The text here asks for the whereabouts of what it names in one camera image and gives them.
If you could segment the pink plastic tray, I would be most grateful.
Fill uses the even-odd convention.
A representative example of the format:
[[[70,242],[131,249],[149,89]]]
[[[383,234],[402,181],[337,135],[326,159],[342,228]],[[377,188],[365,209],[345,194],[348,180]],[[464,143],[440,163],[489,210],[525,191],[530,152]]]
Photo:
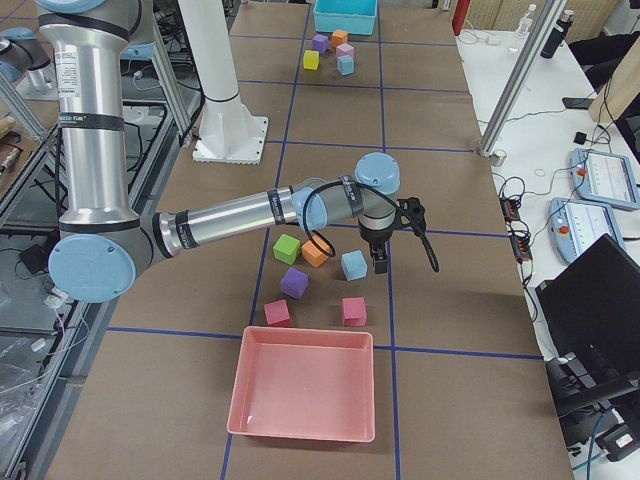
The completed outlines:
[[[374,342],[364,331],[247,327],[227,431],[333,442],[375,439]]]

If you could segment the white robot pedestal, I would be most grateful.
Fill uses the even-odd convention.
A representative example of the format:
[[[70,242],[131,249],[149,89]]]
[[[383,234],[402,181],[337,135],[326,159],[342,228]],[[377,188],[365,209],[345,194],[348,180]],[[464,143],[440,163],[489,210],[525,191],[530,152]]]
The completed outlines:
[[[269,120],[242,102],[222,3],[183,0],[179,8],[205,100],[193,158],[258,164]]]

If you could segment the black smartphone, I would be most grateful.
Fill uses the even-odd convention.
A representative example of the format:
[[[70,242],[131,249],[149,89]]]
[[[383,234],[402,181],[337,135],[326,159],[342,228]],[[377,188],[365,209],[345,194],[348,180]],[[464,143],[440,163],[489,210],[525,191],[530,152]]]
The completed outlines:
[[[591,98],[563,97],[561,101],[567,110],[588,110],[593,103]]]

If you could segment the black laptop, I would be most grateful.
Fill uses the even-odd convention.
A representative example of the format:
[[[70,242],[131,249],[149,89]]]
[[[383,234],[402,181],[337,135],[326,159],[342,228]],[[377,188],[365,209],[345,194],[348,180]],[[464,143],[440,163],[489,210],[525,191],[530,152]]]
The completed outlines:
[[[621,373],[639,368],[639,265],[610,235],[536,295],[560,354],[595,348]]]

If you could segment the red foam block left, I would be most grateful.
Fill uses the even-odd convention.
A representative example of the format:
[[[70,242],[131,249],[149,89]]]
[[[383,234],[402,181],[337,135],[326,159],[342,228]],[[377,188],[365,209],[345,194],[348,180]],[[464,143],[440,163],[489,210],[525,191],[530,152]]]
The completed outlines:
[[[269,327],[290,327],[291,316],[285,299],[265,303],[263,306],[266,324]]]

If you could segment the blue plastic tray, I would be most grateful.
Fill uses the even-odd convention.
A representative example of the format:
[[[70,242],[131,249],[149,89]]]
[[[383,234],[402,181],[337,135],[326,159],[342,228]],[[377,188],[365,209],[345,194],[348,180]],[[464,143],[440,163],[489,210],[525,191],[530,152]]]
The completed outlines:
[[[373,33],[377,13],[377,0],[317,0],[313,8],[318,32],[345,30],[364,36]]]

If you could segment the teach pendant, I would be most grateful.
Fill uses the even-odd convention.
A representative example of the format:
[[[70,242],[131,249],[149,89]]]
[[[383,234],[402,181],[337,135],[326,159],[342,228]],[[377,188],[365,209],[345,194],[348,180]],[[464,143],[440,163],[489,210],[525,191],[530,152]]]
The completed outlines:
[[[605,234],[625,249],[613,208],[609,205],[555,197],[551,200],[549,213],[552,237],[565,264],[571,264]]]
[[[639,209],[639,189],[626,156],[576,148],[569,166],[574,188],[582,199],[626,211]]]

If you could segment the green foam block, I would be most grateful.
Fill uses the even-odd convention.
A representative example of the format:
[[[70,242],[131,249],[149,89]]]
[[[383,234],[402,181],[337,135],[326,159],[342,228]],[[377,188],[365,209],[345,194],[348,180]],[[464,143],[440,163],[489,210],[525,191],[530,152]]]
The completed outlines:
[[[273,245],[274,258],[287,265],[293,265],[300,253],[300,240],[288,234],[281,234]]]

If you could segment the red foam block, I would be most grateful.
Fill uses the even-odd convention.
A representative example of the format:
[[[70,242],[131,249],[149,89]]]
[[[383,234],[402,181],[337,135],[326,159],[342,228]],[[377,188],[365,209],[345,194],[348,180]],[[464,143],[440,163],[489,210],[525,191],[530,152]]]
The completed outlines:
[[[344,327],[365,326],[367,319],[367,306],[363,297],[342,299],[342,324]]]
[[[265,303],[263,306],[266,324],[269,327],[290,327],[291,316],[285,299]]]

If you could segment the red foam block right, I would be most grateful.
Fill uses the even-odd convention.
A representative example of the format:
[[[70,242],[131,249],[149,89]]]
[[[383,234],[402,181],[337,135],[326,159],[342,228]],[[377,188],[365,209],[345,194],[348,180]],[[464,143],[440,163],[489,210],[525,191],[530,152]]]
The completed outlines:
[[[344,327],[365,326],[367,319],[367,306],[363,297],[342,299],[342,324]]]

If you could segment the orange foam block near blue tray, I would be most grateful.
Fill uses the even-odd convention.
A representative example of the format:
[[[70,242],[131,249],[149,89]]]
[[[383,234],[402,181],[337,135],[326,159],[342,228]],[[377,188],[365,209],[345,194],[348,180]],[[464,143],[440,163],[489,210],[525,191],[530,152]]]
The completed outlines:
[[[336,29],[331,34],[331,43],[333,48],[348,42],[348,32],[342,29]]]

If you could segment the black water bottle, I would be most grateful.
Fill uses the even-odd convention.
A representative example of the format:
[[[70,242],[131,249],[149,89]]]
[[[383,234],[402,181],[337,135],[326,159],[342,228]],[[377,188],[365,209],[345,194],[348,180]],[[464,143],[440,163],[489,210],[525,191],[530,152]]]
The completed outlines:
[[[542,58],[551,59],[555,55],[573,25],[574,18],[575,12],[571,9],[566,9],[560,14],[541,49],[540,56]]]

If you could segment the teach pendant near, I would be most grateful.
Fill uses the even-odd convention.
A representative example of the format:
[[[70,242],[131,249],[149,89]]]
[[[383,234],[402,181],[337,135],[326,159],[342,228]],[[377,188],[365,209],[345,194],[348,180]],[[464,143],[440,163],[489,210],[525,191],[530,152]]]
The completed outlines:
[[[609,205],[555,197],[551,200],[549,213],[552,237],[565,264],[571,264],[605,234],[625,249],[613,208]]]

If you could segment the teach pendant far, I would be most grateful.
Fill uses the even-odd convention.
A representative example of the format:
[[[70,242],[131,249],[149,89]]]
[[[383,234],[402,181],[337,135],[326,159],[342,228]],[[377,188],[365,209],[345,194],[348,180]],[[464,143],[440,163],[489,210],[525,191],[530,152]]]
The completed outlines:
[[[626,211],[639,209],[639,189],[626,156],[576,148],[569,166],[574,188],[582,199]]]

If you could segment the yellow foam block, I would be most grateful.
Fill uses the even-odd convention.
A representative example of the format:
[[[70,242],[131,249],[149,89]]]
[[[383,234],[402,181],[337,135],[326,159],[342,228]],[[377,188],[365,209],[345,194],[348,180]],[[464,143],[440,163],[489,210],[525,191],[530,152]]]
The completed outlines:
[[[302,65],[304,70],[317,71],[320,64],[320,53],[316,50],[305,50]]]

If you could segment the aluminium frame post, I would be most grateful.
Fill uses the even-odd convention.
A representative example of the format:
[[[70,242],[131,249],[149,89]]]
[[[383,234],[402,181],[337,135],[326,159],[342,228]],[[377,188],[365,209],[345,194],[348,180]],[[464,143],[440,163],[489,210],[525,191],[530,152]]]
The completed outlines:
[[[548,39],[556,20],[564,7],[565,0],[545,2],[536,23],[524,42],[504,89],[497,101],[489,122],[477,147],[477,153],[489,158],[493,155],[498,137],[507,123],[509,114],[520,96],[534,63]]]

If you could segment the orange foam block near pink tray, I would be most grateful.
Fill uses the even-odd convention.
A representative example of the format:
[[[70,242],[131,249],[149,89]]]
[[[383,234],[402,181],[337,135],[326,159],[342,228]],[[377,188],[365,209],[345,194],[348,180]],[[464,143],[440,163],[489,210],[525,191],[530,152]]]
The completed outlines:
[[[322,253],[310,240],[302,245],[301,253],[304,260],[314,268],[319,268],[328,260],[328,256]]]

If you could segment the light blue foam block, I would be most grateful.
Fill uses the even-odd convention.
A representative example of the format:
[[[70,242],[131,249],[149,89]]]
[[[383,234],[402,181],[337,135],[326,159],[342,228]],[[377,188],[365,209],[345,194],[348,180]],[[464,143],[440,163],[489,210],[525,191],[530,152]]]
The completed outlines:
[[[360,250],[344,253],[341,256],[341,267],[347,281],[365,278],[368,273],[367,261]]]
[[[341,76],[353,74],[355,71],[354,58],[349,55],[338,56],[336,58],[336,69]]]

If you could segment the purple foam block near pink tray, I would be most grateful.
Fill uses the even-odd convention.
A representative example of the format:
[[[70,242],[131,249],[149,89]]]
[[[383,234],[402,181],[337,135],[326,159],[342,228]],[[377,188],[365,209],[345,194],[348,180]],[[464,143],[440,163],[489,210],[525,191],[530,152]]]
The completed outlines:
[[[308,286],[308,275],[293,267],[290,267],[280,280],[281,292],[294,299],[301,299]]]

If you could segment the purple foam block near blue tray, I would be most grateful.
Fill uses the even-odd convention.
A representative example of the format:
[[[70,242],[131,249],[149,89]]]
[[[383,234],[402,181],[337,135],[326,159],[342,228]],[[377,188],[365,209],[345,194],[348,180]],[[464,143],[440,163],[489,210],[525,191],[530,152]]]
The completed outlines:
[[[329,37],[323,34],[315,34],[312,38],[312,49],[320,55],[324,55],[329,50]]]

